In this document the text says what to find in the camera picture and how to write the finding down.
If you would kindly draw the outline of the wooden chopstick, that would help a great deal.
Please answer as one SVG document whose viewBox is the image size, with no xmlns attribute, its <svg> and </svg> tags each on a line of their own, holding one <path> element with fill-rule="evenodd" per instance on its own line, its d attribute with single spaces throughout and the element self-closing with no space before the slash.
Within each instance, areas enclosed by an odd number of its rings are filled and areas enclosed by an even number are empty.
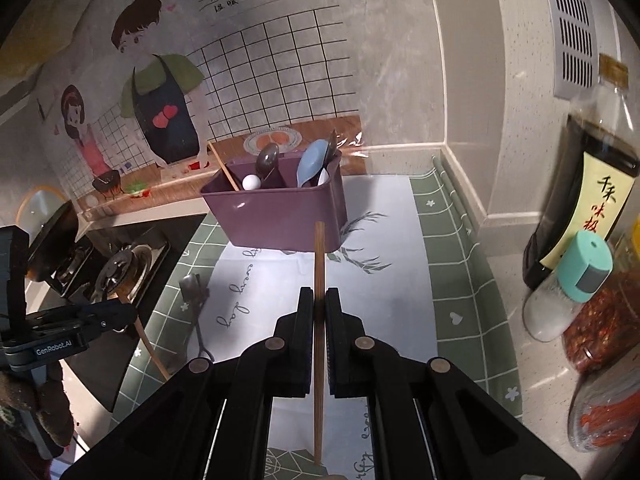
<svg viewBox="0 0 640 480">
<path fill-rule="evenodd" d="M 324 342 L 324 293 L 326 292 L 326 250 L 324 223 L 314 225 L 314 463 L 322 462 L 324 373 L 326 343 Z"/>
<path fill-rule="evenodd" d="M 216 158 L 216 161 L 218 162 L 220 170 L 224 173 L 228 182 L 230 183 L 232 188 L 235 190 L 235 192 L 241 191 L 241 188 L 239 187 L 238 182 L 236 182 L 235 178 L 232 176 L 232 173 L 229 171 L 226 163 L 222 160 L 213 142 L 207 141 L 207 147 L 213 153 L 214 157 Z"/>
</svg>

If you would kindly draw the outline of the brown wooden spoon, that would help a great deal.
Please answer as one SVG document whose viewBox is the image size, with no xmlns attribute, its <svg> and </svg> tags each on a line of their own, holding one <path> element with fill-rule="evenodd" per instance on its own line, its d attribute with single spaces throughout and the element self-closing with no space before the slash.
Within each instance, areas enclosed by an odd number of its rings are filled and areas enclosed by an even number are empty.
<svg viewBox="0 0 640 480">
<path fill-rule="evenodd" d="M 134 328 L 136 329 L 136 332 L 139 338 L 142 340 L 142 344 L 144 345 L 144 348 L 149 353 L 150 360 L 154 363 L 157 370 L 163 376 L 163 380 L 168 380 L 170 378 L 170 374 L 167 368 L 164 367 L 164 364 L 162 363 L 158 355 L 156 354 L 151 344 L 151 341 L 149 340 L 148 335 L 144 331 L 144 328 L 140 320 L 140 316 L 138 314 L 136 314 L 136 319 L 134 320 Z"/>
</svg>

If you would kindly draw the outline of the green white printed table mat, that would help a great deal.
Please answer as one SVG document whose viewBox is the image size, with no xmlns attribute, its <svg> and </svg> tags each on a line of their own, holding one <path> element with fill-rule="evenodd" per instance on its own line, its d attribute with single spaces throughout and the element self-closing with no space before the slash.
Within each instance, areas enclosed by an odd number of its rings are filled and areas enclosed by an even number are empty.
<svg viewBox="0 0 640 480">
<path fill-rule="evenodd" d="M 365 398 L 335 399 L 324 373 L 314 463 L 314 340 L 303 399 L 273 395 L 278 318 L 312 286 L 314 257 L 230 243 L 210 268 L 198 357 L 70 470 L 81 479 L 517 479 L 533 443 L 496 282 L 437 169 L 345 180 L 343 244 L 326 291 L 358 316 Z M 324 321 L 326 343 L 326 321 Z"/>
</svg>

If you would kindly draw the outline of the black shovel-shaped spoon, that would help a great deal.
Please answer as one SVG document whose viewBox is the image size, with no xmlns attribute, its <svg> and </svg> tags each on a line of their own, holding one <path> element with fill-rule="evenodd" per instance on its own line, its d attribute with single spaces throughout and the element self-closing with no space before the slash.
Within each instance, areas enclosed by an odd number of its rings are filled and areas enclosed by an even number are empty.
<svg viewBox="0 0 640 480">
<path fill-rule="evenodd" d="M 192 322 L 196 338 L 198 338 L 198 357 L 206 358 L 209 359 L 209 361 L 214 362 L 215 358 L 213 353 L 210 352 L 204 344 L 200 325 L 200 315 L 204 304 L 209 297 L 209 290 L 201 283 L 200 276 L 194 273 L 186 274 L 186 276 L 179 281 L 179 287 L 183 302 L 190 309 L 192 314 Z"/>
</svg>

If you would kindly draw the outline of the black gas stove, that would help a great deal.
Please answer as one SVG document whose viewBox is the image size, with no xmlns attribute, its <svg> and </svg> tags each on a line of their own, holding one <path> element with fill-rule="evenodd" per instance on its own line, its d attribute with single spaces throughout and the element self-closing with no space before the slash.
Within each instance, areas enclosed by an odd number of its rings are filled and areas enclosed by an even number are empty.
<svg viewBox="0 0 640 480">
<path fill-rule="evenodd" d="M 78 215 L 68 200 L 36 226 L 27 277 L 46 282 L 63 304 L 124 300 L 137 309 L 145 324 L 203 219 L 200 214 L 110 226 L 77 238 Z M 128 325 L 99 336 L 88 350 L 66 360 L 107 411 L 114 410 L 139 342 L 136 328 Z"/>
</svg>

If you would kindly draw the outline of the purple plastic utensil caddy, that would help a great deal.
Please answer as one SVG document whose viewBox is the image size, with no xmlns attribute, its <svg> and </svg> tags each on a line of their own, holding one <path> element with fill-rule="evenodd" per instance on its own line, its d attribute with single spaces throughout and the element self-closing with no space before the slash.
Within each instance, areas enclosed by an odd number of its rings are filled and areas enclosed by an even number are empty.
<svg viewBox="0 0 640 480">
<path fill-rule="evenodd" d="M 201 188 L 201 194 L 228 240 L 238 247 L 314 251 L 314 225 L 324 224 L 324 246 L 334 252 L 342 244 L 347 221 L 341 154 L 329 163 L 329 180 L 299 188 L 296 169 L 302 154 L 279 158 L 283 188 L 235 191 L 219 171 Z"/>
</svg>

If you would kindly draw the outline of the white ceramic spoon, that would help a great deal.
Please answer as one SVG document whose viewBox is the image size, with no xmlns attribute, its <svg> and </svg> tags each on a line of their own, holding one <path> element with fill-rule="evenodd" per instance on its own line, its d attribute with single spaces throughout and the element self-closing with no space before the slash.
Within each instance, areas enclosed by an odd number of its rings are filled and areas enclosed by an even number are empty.
<svg viewBox="0 0 640 480">
<path fill-rule="evenodd" d="M 244 191 L 255 191 L 262 187 L 262 179 L 257 174 L 248 174 L 242 180 Z"/>
</svg>

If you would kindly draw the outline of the blue plastic spoon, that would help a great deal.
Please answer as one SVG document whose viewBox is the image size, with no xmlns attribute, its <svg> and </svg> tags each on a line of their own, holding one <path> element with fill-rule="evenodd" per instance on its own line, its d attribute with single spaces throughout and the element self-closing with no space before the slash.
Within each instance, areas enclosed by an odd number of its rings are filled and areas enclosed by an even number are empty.
<svg viewBox="0 0 640 480">
<path fill-rule="evenodd" d="M 299 188 L 318 177 L 324 166 L 324 159 L 328 149 L 329 142 L 324 139 L 318 139 L 312 142 L 303 152 L 296 169 L 296 184 Z"/>
</svg>

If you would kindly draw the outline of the teal-capped seasoning shaker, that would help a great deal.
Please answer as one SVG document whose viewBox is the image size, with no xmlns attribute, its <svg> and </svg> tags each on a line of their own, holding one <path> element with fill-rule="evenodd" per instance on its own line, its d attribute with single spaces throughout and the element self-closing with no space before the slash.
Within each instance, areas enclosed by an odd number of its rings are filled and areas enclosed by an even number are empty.
<svg viewBox="0 0 640 480">
<path fill-rule="evenodd" d="M 529 335 L 549 342 L 562 335 L 613 270 L 611 249 L 591 231 L 578 231 L 555 269 L 528 296 L 523 323 Z"/>
</svg>

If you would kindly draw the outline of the chili flakes jar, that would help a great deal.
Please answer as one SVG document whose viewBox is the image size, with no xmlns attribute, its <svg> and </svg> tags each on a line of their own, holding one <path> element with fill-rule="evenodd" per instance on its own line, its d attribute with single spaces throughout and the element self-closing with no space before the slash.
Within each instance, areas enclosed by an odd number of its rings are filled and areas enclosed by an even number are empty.
<svg viewBox="0 0 640 480">
<path fill-rule="evenodd" d="M 613 363 L 639 342 L 639 265 L 615 270 L 563 334 L 579 374 Z"/>
</svg>

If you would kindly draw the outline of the dried chili bag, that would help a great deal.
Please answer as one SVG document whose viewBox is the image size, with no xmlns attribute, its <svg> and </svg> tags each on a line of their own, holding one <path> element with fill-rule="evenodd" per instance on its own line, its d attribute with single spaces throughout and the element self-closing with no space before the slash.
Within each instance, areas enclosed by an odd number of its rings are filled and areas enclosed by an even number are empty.
<svg viewBox="0 0 640 480">
<path fill-rule="evenodd" d="M 639 367 L 612 366 L 578 388 L 567 433 L 572 447 L 591 452 L 626 442 L 639 423 Z"/>
</svg>

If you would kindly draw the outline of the dark soy sauce bottle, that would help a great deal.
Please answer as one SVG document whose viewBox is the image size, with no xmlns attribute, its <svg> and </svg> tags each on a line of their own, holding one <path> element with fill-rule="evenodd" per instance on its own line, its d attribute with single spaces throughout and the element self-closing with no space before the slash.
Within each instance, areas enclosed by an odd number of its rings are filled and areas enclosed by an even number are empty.
<svg viewBox="0 0 640 480">
<path fill-rule="evenodd" d="M 639 175 L 639 119 L 627 102 L 625 64 L 599 55 L 598 81 L 570 101 L 549 200 L 523 255 L 536 289 L 582 230 L 608 238 Z"/>
</svg>

